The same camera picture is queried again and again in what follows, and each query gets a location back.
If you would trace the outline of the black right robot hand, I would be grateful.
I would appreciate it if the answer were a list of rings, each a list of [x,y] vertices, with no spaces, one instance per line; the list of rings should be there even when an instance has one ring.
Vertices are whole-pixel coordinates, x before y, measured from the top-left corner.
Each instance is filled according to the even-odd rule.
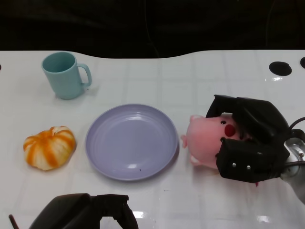
[[[216,95],[206,116],[232,115],[244,137],[221,138],[216,165],[221,177],[257,183],[280,177],[289,157],[284,146],[290,130],[288,123],[269,101]]]

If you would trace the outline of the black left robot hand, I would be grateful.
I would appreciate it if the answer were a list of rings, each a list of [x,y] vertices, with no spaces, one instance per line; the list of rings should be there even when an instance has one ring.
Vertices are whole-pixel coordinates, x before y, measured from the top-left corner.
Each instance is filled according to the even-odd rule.
[[[123,229],[137,229],[127,195],[87,193],[55,197],[31,224],[31,229],[99,229],[103,217],[112,217]]]

